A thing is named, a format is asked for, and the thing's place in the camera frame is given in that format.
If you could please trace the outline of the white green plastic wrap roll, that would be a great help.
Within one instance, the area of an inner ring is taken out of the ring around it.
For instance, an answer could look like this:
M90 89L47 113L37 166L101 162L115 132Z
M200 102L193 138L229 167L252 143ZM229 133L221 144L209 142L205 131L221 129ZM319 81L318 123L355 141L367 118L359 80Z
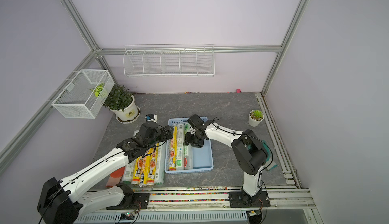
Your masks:
M184 142L184 124L181 123L177 126L176 170L184 169L183 142Z
M166 146L167 143L165 143L163 146L158 147L155 185L160 185L164 183Z
M188 122L184 124L184 169L193 169L193 150L191 144L188 142L187 133L191 134L191 126Z

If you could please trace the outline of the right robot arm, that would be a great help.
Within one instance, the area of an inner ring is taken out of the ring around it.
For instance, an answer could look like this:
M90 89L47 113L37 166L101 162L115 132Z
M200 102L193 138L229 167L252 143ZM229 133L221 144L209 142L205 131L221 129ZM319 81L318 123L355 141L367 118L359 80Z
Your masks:
M203 121L196 114L188 118L188 123L191 131L185 134L184 143L201 148L204 141L210 140L231 147L239 167L244 172L243 196L252 202L259 199L261 174L268 158L264 142L252 130L231 130L213 120Z

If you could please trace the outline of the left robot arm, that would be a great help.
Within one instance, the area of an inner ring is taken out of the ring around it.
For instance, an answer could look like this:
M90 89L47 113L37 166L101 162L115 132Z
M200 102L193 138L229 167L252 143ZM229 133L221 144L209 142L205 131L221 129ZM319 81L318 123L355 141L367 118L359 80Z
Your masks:
M147 121L135 136L123 140L84 169L61 180L49 179L42 187L37 205L40 220L47 224L72 224L77 218L104 208L140 208L133 190L125 183L105 191L88 191L106 176L146 156L149 149L156 149L172 138L173 127Z

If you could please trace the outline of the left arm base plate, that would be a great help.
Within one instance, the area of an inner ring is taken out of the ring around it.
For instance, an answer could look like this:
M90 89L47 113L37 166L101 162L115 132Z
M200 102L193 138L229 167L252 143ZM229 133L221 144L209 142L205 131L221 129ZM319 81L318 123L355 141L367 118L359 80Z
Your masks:
M126 195L120 204L109 206L106 210L147 209L150 194L147 192L134 192Z

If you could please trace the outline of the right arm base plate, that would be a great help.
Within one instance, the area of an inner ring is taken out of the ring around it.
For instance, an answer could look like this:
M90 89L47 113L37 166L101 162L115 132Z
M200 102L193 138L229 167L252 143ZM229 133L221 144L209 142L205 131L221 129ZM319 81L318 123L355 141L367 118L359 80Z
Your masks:
M259 191L255 196L250 196L243 190L229 192L228 201L231 208L266 208L271 203L266 191Z

